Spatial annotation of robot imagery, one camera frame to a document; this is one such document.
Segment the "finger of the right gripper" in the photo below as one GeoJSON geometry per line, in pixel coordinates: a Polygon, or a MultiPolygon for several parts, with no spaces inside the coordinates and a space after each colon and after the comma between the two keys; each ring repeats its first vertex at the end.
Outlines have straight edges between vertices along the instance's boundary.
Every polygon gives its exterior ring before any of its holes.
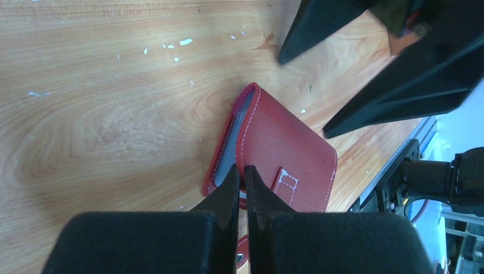
{"type": "Polygon", "coordinates": [[[483,26],[434,29],[407,47],[323,127],[326,138],[445,114],[483,79],[483,26]]]}
{"type": "Polygon", "coordinates": [[[277,57],[279,64],[285,65],[315,47],[359,17],[368,8],[368,1],[301,1],[298,12],[279,51],[277,57]]]}

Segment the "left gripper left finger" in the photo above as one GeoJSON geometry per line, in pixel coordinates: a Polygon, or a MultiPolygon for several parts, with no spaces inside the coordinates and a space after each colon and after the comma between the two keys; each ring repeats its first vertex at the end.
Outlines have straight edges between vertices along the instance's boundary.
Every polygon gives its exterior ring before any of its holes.
{"type": "Polygon", "coordinates": [[[235,273],[240,174],[182,212],[85,212],[62,229],[43,273],[235,273]]]}

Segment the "red leather card holder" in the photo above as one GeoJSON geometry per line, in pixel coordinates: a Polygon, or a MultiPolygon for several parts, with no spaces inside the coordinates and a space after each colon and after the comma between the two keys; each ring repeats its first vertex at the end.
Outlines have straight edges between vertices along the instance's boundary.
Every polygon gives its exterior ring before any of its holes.
{"type": "Polygon", "coordinates": [[[217,189],[232,166],[253,165],[263,182],[298,212],[326,210],[336,150],[258,84],[236,98],[202,187],[217,189]]]}

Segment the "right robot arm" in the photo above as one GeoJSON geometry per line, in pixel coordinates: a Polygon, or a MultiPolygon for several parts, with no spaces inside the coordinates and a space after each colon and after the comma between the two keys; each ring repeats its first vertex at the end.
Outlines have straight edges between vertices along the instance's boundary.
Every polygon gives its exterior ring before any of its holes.
{"type": "MultiPolygon", "coordinates": [[[[397,37],[415,34],[381,72],[323,127],[326,138],[360,128],[446,114],[462,105],[483,79],[482,1],[302,1],[278,55],[285,65],[370,11],[397,37]]],[[[445,203],[483,215],[483,149],[452,162],[401,154],[367,199],[408,214],[402,201],[445,203]]]]}

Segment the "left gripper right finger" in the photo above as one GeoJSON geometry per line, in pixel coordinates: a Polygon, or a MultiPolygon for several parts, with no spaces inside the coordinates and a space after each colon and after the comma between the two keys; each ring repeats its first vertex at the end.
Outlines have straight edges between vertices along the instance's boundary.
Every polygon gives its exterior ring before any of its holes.
{"type": "Polygon", "coordinates": [[[418,233],[388,213],[302,213],[245,169],[251,273],[433,273],[418,233]]]}

